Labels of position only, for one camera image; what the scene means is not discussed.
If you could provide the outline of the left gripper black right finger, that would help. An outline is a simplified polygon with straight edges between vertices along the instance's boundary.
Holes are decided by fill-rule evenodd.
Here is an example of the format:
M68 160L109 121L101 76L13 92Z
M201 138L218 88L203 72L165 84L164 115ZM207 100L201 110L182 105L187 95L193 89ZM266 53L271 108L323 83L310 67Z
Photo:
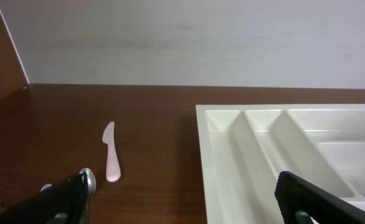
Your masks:
M285 224L365 224L365 211L289 171L279 174L274 194Z

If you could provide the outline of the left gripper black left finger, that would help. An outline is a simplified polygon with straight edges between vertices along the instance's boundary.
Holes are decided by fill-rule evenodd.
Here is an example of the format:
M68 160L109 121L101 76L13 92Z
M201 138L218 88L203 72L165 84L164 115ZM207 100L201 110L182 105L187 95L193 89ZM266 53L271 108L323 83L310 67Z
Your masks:
M48 223L59 213L67 223L79 223L88 199L86 174L75 174L0 214L0 224Z

